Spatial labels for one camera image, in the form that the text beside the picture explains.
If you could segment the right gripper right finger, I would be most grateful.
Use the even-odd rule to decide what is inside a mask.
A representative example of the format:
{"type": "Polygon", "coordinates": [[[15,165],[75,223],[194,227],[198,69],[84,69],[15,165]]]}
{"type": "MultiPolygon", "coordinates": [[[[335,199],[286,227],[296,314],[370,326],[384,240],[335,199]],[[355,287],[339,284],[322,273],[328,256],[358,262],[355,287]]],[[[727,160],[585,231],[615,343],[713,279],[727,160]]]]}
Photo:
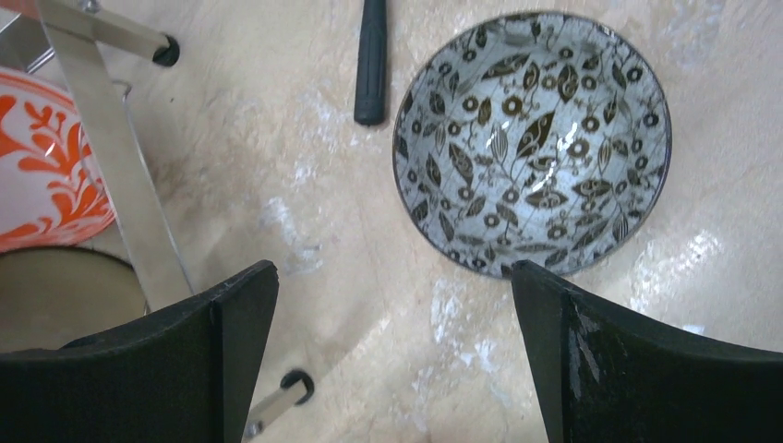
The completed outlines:
{"type": "Polygon", "coordinates": [[[778,442],[780,353],[710,339],[530,262],[513,299],[551,442],[778,442]]]}

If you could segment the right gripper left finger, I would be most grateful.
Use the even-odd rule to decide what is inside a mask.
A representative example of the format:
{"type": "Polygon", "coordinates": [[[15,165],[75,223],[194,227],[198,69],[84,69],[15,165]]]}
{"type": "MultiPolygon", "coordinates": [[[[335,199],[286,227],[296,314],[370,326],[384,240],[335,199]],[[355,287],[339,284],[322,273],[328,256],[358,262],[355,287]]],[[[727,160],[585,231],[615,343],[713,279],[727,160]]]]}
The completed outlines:
{"type": "Polygon", "coordinates": [[[262,260],[57,350],[1,357],[5,442],[238,442],[279,291],[262,260]]]}

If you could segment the brown glazed bowl stack top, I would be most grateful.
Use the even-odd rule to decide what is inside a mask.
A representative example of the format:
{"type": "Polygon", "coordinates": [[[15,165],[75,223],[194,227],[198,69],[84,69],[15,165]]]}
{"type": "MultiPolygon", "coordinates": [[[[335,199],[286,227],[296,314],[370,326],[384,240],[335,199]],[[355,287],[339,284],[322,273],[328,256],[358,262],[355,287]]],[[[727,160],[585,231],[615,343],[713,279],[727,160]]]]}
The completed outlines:
{"type": "Polygon", "coordinates": [[[1,352],[55,350],[149,311],[132,266],[76,246],[1,254],[1,352]]]}

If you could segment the orange patterned bowl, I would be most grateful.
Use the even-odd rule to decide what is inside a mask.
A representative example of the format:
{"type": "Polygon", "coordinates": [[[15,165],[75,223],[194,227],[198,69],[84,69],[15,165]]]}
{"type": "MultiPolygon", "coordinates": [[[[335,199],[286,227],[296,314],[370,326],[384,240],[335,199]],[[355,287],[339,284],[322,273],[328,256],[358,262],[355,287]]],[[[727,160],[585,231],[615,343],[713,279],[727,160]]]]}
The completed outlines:
{"type": "Polygon", "coordinates": [[[114,210],[70,94],[1,70],[1,249],[76,245],[114,210]]]}

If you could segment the black leaf patterned bowl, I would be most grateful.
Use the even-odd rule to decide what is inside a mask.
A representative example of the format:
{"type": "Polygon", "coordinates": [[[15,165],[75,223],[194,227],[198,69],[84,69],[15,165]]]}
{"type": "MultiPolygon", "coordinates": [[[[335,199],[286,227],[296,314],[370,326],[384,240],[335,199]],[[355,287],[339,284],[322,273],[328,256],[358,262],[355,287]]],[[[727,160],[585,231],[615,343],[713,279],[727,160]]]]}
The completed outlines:
{"type": "Polygon", "coordinates": [[[416,73],[394,124],[393,172],[416,229],[456,264],[507,279],[596,264],[656,205],[672,152],[648,62],[590,18],[493,18],[416,73]]]}

